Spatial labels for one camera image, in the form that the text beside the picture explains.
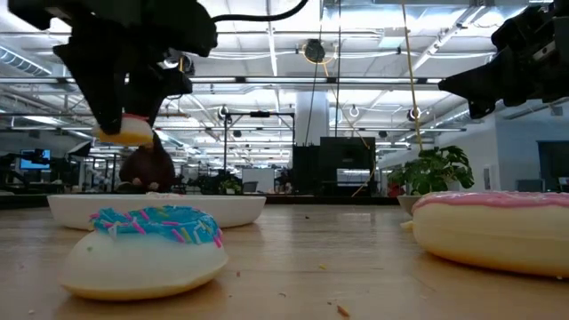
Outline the blue lit monitor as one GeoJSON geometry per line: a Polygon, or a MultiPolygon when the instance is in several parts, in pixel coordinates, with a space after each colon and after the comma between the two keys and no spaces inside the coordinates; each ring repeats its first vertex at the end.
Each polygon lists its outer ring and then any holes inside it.
{"type": "Polygon", "coordinates": [[[22,149],[20,155],[21,170],[49,170],[51,167],[49,149],[22,149]]]}

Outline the black cabinet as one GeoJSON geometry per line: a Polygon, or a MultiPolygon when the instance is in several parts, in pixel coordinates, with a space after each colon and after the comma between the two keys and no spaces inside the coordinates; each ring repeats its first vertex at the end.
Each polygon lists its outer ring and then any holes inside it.
{"type": "Polygon", "coordinates": [[[292,184],[297,194],[372,196],[377,188],[375,139],[322,137],[293,148],[292,184]]]}

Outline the red iced donut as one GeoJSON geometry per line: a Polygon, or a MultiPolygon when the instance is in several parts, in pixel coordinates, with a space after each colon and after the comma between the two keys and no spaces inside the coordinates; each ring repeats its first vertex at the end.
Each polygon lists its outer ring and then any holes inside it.
{"type": "Polygon", "coordinates": [[[122,146],[141,146],[153,142],[154,133],[146,118],[123,114],[121,128],[117,134],[106,134],[96,125],[92,132],[101,141],[122,146]]]}

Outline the white plate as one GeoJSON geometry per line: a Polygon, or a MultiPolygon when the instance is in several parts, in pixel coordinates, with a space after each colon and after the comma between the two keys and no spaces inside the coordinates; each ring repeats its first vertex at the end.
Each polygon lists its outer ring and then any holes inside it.
{"type": "Polygon", "coordinates": [[[178,194],[69,194],[51,195],[47,201],[55,221],[66,228],[87,230],[90,216],[100,209],[120,212],[150,206],[191,206],[208,213],[221,228],[255,222],[263,210],[264,196],[206,196],[178,194]]]}

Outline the beige plate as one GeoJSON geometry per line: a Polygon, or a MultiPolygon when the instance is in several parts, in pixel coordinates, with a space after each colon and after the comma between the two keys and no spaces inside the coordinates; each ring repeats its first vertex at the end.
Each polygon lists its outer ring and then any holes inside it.
{"type": "Polygon", "coordinates": [[[401,195],[397,197],[401,208],[410,216],[413,215],[413,206],[421,199],[421,195],[401,195]]]}

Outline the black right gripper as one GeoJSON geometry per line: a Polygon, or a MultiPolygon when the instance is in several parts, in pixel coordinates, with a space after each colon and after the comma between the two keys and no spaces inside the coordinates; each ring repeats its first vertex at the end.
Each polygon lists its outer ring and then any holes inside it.
{"type": "Polygon", "coordinates": [[[529,100],[569,98],[569,0],[530,4],[492,34],[491,62],[441,80],[439,90],[468,101],[469,117],[529,100]]]}

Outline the pink iced donut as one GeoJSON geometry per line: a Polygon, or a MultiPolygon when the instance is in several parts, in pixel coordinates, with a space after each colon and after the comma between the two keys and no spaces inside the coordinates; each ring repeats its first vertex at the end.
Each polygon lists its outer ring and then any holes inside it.
{"type": "Polygon", "coordinates": [[[430,193],[413,205],[413,235],[446,260],[569,278],[568,193],[430,193]]]}

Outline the white board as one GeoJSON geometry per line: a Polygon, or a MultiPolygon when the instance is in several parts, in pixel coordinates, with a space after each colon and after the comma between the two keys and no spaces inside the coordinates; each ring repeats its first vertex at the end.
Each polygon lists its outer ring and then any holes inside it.
{"type": "Polygon", "coordinates": [[[272,168],[244,168],[242,170],[244,193],[269,193],[275,189],[275,170],[272,168]]]}

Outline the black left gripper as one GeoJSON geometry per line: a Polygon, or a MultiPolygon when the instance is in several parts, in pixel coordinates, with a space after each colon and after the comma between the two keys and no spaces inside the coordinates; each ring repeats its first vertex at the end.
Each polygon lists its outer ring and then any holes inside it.
{"type": "MultiPolygon", "coordinates": [[[[138,64],[159,62],[169,50],[206,57],[218,44],[217,28],[197,0],[73,0],[72,36],[53,47],[74,77],[99,128],[121,131],[117,88],[138,64]]],[[[153,126],[166,97],[192,93],[178,69],[136,69],[126,85],[124,111],[153,126]]]]}

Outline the black metal frame stand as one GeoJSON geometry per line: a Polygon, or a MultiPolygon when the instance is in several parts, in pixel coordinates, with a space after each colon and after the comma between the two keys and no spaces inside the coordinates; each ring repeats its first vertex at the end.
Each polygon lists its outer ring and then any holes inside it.
{"type": "Polygon", "coordinates": [[[232,120],[232,124],[237,124],[239,120],[243,116],[249,116],[251,118],[269,118],[275,116],[277,119],[281,121],[291,132],[293,136],[292,145],[295,144],[295,136],[296,136],[296,122],[295,122],[295,114],[293,112],[270,112],[270,111],[250,111],[250,112],[229,112],[226,111],[225,115],[223,116],[223,133],[224,133],[224,140],[223,140],[223,170],[226,171],[228,168],[228,120],[235,116],[236,118],[232,120]],[[284,116],[289,116],[292,119],[292,125],[289,125],[285,120],[284,116]]]}

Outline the white column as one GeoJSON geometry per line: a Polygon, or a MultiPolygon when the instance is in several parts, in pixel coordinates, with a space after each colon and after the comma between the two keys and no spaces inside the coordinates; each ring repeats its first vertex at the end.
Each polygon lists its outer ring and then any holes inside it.
{"type": "Polygon", "coordinates": [[[296,92],[295,99],[295,143],[319,146],[329,133],[328,92],[296,92]]]}

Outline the small green potted plant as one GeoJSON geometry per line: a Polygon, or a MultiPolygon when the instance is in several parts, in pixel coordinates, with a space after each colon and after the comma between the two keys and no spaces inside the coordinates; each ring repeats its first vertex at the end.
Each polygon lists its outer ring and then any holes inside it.
{"type": "Polygon", "coordinates": [[[243,193],[242,183],[234,178],[225,179],[220,183],[220,192],[225,195],[240,195],[243,193]]]}

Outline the blue iced sprinkled donut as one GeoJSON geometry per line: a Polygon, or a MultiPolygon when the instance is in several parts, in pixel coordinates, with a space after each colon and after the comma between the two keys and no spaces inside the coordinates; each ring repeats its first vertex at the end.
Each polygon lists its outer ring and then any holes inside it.
{"type": "Polygon", "coordinates": [[[222,230],[191,206],[104,208],[64,260],[60,285],[93,300],[147,300],[212,281],[228,263],[222,230]]]}

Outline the dark wall screen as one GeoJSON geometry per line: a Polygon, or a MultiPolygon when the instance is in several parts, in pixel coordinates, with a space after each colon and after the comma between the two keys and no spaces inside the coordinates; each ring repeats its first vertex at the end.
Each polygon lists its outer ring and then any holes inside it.
{"type": "Polygon", "coordinates": [[[569,193],[569,141],[539,141],[538,151],[545,190],[569,193]]]}

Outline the large green potted plant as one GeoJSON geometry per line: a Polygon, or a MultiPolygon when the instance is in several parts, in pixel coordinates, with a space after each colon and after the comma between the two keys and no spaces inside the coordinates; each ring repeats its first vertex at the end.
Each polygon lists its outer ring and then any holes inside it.
{"type": "Polygon", "coordinates": [[[449,191],[458,182],[462,188],[475,184],[466,153],[457,146],[423,149],[418,157],[394,169],[388,184],[403,188],[408,195],[449,191]]]}

